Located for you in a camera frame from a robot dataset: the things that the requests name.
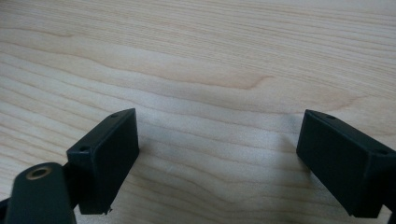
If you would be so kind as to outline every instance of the screw hole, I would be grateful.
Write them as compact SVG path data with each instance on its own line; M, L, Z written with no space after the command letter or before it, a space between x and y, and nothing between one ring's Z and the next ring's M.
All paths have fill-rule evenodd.
M26 178L30 180L36 180L48 175L50 172L51 172L51 168L48 166L38 167L33 171L29 172L26 175Z
M90 150L90 149L91 149L90 147L84 146L84 147L81 147L81 148L79 149L79 151L88 151L88 150Z

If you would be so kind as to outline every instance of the black plastic part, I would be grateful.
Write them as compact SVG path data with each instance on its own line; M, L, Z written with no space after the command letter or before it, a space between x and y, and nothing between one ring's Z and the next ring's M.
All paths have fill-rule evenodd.
M388 224L396 224L396 213L392 213L389 218Z
M42 163L23 171L15 178L6 223L76 223L60 164Z
M390 209L393 212L393 215L389 223L394 223L396 224L396 171L394 171L390 176L389 176L389 187L388 190L386 191L387 197L385 197L384 205L387 206L388 209Z
M394 204L395 151L340 119L306 110L297 154L350 215L377 217L386 199Z
M67 150L65 175L78 176L67 178L72 205L81 214L107 213L138 154L134 109L104 119Z
M6 220L6 212L8 208L9 199L5 199L0 202L0 224L3 224Z

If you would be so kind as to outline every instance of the wood grain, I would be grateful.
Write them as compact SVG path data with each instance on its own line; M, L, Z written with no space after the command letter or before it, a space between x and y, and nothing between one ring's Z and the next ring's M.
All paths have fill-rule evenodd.
M297 159L304 110L396 148L396 2L0 0L0 198L108 114L141 155L78 223L386 223Z

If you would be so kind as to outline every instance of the black plastic piece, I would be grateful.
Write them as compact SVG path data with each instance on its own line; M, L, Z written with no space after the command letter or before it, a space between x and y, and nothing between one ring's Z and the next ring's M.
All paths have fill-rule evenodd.
M20 173L15 178L7 210L6 224L76 223L63 167L47 162Z
M67 151L64 167L50 162L20 173L11 198L0 202L0 224L75 223L77 204L82 214L107 213L138 154L135 110L108 116Z
M392 209L396 153L333 116L306 110L297 154L354 217Z
M79 176L70 190L81 214L107 213L139 155L134 109L108 116L67 150L65 168Z

